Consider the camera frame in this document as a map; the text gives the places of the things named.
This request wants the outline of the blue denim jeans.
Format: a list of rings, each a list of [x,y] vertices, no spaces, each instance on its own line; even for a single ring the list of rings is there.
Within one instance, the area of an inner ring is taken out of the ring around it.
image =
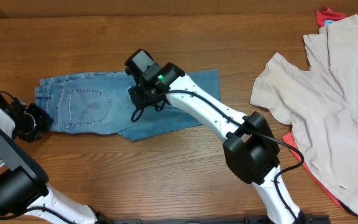
[[[160,112],[145,109],[133,123],[135,111],[129,89],[134,79],[125,72],[85,72],[44,78],[35,89],[35,102],[53,119],[51,131],[70,134],[119,134],[141,140],[201,123],[190,114],[165,105]]]

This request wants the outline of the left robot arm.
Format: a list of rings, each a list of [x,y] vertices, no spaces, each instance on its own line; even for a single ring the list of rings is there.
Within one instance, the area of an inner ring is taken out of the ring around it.
[[[0,220],[28,215],[50,223],[111,223],[103,213],[53,188],[39,163],[15,143],[15,138],[41,139],[53,119],[34,103],[26,105],[16,97],[7,102],[7,94],[0,91]]]

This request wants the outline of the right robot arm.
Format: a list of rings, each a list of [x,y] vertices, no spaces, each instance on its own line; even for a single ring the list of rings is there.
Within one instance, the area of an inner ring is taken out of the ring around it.
[[[236,111],[200,88],[173,63],[161,66],[150,54],[138,49],[125,62],[125,72],[133,76],[130,96],[136,110],[132,122],[148,106],[162,111],[172,105],[192,115],[223,143],[226,164],[241,181],[251,184],[260,195],[268,219],[273,223],[305,223],[305,216],[283,183],[278,153],[283,144],[275,139],[266,119]]]

